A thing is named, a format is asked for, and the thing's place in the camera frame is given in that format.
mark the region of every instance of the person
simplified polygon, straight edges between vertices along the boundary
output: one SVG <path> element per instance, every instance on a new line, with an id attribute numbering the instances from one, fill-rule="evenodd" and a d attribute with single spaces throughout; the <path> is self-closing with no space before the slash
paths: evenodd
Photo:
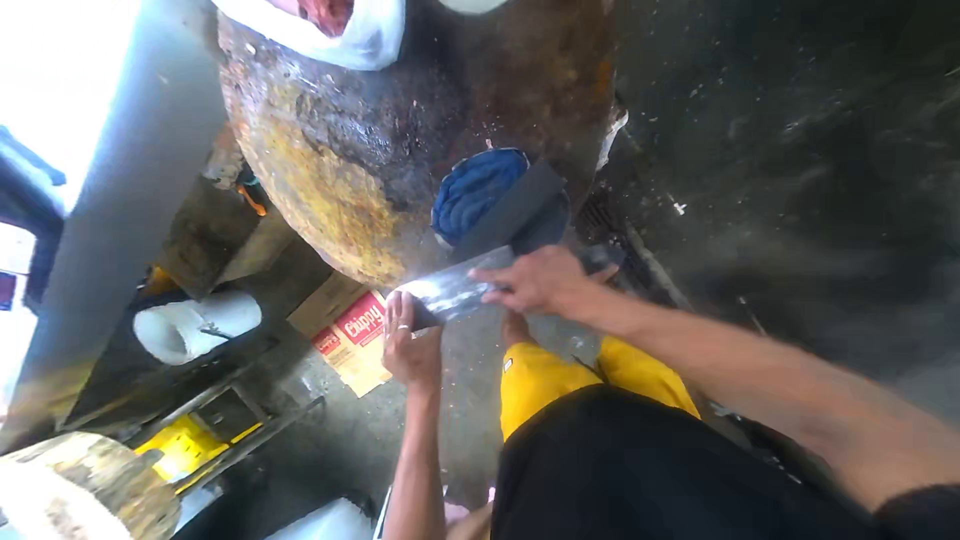
<path id="1" fill-rule="evenodd" d="M 505 438 L 492 538 L 958 538 L 960 434 L 889 390 L 795 347 L 620 294 L 566 248 L 472 272 L 510 310 L 500 382 Z M 387 305 L 384 364 L 407 386 L 384 534 L 443 538 L 438 461 L 441 329 L 410 333 L 412 297 Z M 520 312 L 609 336 L 589 369 L 533 339 Z M 863 507 L 818 495 L 700 420 L 683 381 L 822 458 Z"/>

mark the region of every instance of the hand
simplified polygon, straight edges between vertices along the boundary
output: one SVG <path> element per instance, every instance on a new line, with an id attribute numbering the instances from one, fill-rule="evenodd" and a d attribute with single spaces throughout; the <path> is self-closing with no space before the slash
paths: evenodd
<path id="1" fill-rule="evenodd" d="M 484 303 L 501 304 L 515 311 L 562 314 L 568 300 L 597 283 L 605 282 L 618 269 L 611 264 L 588 276 L 569 249 L 545 246 L 518 258 L 509 268 L 474 268 L 470 276 L 480 282 L 509 287 L 509 290 L 488 292 L 483 297 Z"/>
<path id="2" fill-rule="evenodd" d="M 393 292 L 387 297 L 386 344 L 383 366 L 411 392 L 440 391 L 441 327 L 414 337 L 414 297 Z"/>

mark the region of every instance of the cardboard box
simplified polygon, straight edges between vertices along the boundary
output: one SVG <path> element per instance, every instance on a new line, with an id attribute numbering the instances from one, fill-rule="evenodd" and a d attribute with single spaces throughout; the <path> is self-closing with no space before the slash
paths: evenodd
<path id="1" fill-rule="evenodd" d="M 391 377 L 382 363 L 386 305 L 379 292 L 334 272 L 287 320 L 359 398 Z"/>

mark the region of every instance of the blue cloth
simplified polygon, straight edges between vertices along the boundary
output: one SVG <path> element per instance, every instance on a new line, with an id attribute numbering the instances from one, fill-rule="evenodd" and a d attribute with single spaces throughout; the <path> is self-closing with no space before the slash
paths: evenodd
<path id="1" fill-rule="evenodd" d="M 488 150 L 457 163 L 440 184 L 433 231 L 456 246 L 529 166 L 513 148 Z"/>

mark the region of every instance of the wooden log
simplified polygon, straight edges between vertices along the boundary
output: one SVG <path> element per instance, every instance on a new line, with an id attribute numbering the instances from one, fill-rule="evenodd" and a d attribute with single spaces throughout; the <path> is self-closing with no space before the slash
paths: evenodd
<path id="1" fill-rule="evenodd" d="M 102 435 L 76 431 L 6 454 L 0 471 L 0 507 L 23 532 L 166 540 L 180 518 L 177 495 L 149 459 Z"/>

